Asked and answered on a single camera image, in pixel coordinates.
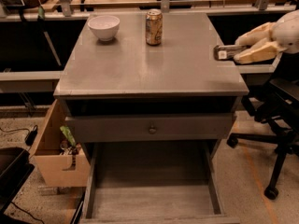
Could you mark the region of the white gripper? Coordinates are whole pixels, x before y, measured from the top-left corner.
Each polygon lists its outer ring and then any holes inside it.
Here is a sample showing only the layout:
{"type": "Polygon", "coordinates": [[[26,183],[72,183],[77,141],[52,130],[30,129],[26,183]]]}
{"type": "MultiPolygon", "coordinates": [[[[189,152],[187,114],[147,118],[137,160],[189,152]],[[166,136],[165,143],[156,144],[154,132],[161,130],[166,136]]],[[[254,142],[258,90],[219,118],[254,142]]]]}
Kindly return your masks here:
{"type": "Polygon", "coordinates": [[[234,56],[240,64],[274,59],[280,52],[299,52],[299,10],[289,12],[276,22],[266,22],[239,36],[236,45],[251,46],[234,56]]]}

